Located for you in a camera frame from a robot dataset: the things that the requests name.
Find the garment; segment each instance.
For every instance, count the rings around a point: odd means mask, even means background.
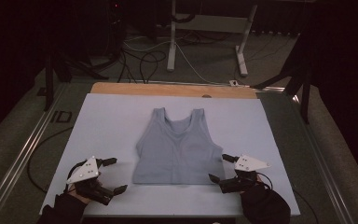
[[[37,224],[78,224],[86,204],[67,193],[56,196],[54,207],[46,205]]]
[[[262,185],[247,189],[241,194],[243,214],[253,224],[287,224],[290,207],[275,191]],[[57,196],[55,206],[46,205],[37,224],[79,224],[86,207],[77,198],[62,194]]]
[[[223,149],[209,135],[203,109],[181,120],[170,120],[165,108],[152,118],[136,149],[140,160],[135,184],[213,184],[208,174],[224,178]]]

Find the black sleeve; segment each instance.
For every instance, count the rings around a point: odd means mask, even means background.
[[[57,195],[54,207],[46,205],[37,224],[79,224],[86,206],[67,193]]]
[[[258,185],[241,194],[243,214],[254,224],[290,222],[290,207],[274,190]]]

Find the sleeveless shirt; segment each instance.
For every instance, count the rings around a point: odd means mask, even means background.
[[[225,177],[223,149],[212,141],[203,109],[181,120],[170,120],[165,108],[154,109],[136,149],[135,184],[205,185],[213,184],[208,174]]]

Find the gray carpet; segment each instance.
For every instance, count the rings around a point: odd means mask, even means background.
[[[191,36],[187,38],[187,42],[178,41],[187,60],[178,49],[175,70],[167,72],[167,59],[165,59],[158,63],[157,70],[151,77],[156,64],[142,63],[144,77],[146,79],[150,77],[150,82],[200,84],[228,84],[229,80],[236,79],[242,84],[254,85],[277,75],[296,43],[295,38],[287,36],[251,35],[244,53],[248,62],[249,76],[240,77],[233,47],[240,43],[241,36],[204,34],[213,38],[225,37],[225,39],[214,42],[211,39],[202,38],[202,42],[214,43],[193,45],[188,45],[188,41],[195,40]],[[168,39],[158,39],[159,43],[165,41]],[[135,38],[126,43],[133,49],[149,49],[157,45],[146,38]],[[167,54],[168,44],[161,44],[153,50],[161,50]],[[142,52],[129,52],[138,57],[145,55]],[[158,58],[162,56],[160,53],[154,55]],[[153,60],[153,57],[147,56],[145,59]],[[93,58],[94,63],[103,61],[104,58],[101,57]],[[191,63],[198,74],[194,72],[187,61]],[[142,83],[140,60],[127,54],[126,64],[129,66],[130,73],[126,71],[123,74],[122,82],[128,82],[133,76],[138,83]],[[120,76],[121,67],[120,63],[115,63],[101,71],[100,74],[109,77],[108,81],[116,82]],[[56,92],[62,90],[62,94],[57,97],[57,104],[53,107],[53,112],[71,112],[72,118],[68,123],[49,122],[38,141],[39,144],[53,134],[75,124],[76,116],[86,94],[90,92],[92,84],[98,81],[78,71],[74,70],[73,72],[74,78],[71,83],[62,84],[56,80],[55,90]],[[274,86],[284,87],[287,80],[275,83]],[[26,145],[26,141],[32,135],[39,119],[46,116],[46,113],[43,112],[45,99],[36,96],[41,87],[44,87],[44,73],[36,78],[34,88],[21,99],[0,125],[0,182]],[[358,223],[358,167],[337,126],[320,100],[317,89],[311,89],[310,125],[305,125],[301,121],[296,105],[284,94],[269,91],[260,92],[257,95],[266,109],[268,121],[293,189],[299,193],[295,195],[301,216],[292,217],[292,223],[316,223],[315,215],[311,209],[314,210],[319,223],[342,222],[332,203],[329,184],[325,183],[325,179],[322,178],[324,171],[320,168],[318,158],[315,158],[314,149],[316,147],[327,161],[331,176],[334,177],[332,181],[341,193],[345,206],[351,212],[351,220],[353,223]],[[51,137],[36,149],[32,157],[30,173],[34,181],[42,188],[47,187],[53,177],[70,132],[71,130],[68,130]],[[44,193],[31,184],[25,168],[0,210],[0,223],[35,223],[44,197]],[[238,217],[237,223],[247,223],[247,221],[244,217]]]

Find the floor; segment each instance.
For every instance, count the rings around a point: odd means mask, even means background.
[[[241,41],[240,35],[183,31],[177,37],[178,50],[172,72],[166,69],[169,38],[162,36],[156,43],[139,34],[129,34],[123,46],[128,66],[124,73],[121,73],[121,62],[98,72],[109,77],[104,81],[112,82],[117,82],[122,74],[121,82],[140,84],[228,85],[230,80],[237,80],[242,85],[254,85],[279,74],[296,43],[296,39],[289,36],[250,35],[244,52],[249,76],[241,77],[234,50]],[[104,57],[92,57],[93,63],[105,60]],[[101,81],[75,69],[72,72],[74,76],[70,83],[55,79],[56,101],[52,110],[44,112],[45,98],[37,96],[39,89],[44,87],[42,72],[36,77],[34,88],[0,125],[0,183],[5,181],[9,169],[17,170],[11,187],[0,188],[0,195],[6,195],[0,203],[0,223],[35,223],[38,219],[44,200],[42,191],[54,175],[84,97],[93,83]],[[298,116],[296,104],[284,94],[277,93],[288,80],[275,83],[273,87],[278,89],[271,88],[257,95],[266,109],[293,189],[297,192],[301,216],[293,217],[291,222],[358,223],[357,165],[318,90],[311,88],[310,124],[307,125]],[[62,112],[62,120],[52,118],[56,111]],[[72,117],[65,118],[69,112]],[[35,148],[34,154],[24,157],[25,161],[31,157],[29,165],[13,167],[18,155],[29,147]],[[27,171],[42,190],[31,183]],[[237,223],[247,223],[244,217],[235,219]]]

